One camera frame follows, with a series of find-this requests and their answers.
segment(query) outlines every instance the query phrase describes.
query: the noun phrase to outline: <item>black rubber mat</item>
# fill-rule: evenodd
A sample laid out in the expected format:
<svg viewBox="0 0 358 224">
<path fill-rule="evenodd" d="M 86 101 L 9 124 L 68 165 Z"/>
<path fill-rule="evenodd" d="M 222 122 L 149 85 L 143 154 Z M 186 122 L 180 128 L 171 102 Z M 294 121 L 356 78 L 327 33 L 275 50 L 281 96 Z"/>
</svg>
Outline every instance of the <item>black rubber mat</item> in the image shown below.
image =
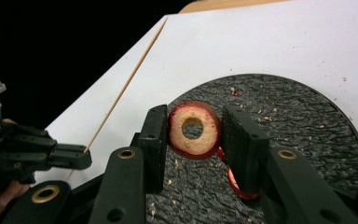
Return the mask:
<svg viewBox="0 0 358 224">
<path fill-rule="evenodd" d="M 342 111 L 319 92 L 284 77 L 223 77 L 185 92 L 168 105 L 189 100 L 212 105 L 221 117 L 236 105 L 271 138 L 272 147 L 302 153 L 330 185 L 358 190 L 358 133 Z M 247 205 L 227 181 L 219 157 L 191 161 L 167 149 L 164 190 L 146 196 L 149 223 L 264 223 L 259 203 Z"/>
</svg>

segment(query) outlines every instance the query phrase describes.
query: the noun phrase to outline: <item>apple peel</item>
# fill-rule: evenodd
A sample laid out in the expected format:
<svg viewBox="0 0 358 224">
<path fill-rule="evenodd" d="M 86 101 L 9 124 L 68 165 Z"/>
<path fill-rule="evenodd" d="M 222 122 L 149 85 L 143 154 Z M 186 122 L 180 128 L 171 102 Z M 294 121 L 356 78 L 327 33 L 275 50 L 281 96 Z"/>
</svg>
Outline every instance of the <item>apple peel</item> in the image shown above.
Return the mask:
<svg viewBox="0 0 358 224">
<path fill-rule="evenodd" d="M 219 147 L 216 151 L 216 155 L 222 160 L 222 161 L 227 161 L 227 157 L 225 152 L 223 151 L 223 149 L 221 147 Z"/>
<path fill-rule="evenodd" d="M 260 194 L 246 194 L 243 193 L 240 190 L 240 187 L 237 184 L 237 181 L 235 181 L 234 174 L 232 174 L 231 169 L 228 169 L 227 171 L 227 178 L 228 178 L 228 184 L 231 186 L 231 188 L 234 190 L 235 194 L 244 199 L 244 200 L 255 200 L 260 197 Z"/>
<path fill-rule="evenodd" d="M 196 124 L 202 133 L 196 139 L 185 136 L 187 125 Z M 168 119 L 169 145 L 177 154 L 190 160 L 205 160 L 215 155 L 222 136 L 222 124 L 216 111 L 201 101 L 177 105 Z"/>
</svg>

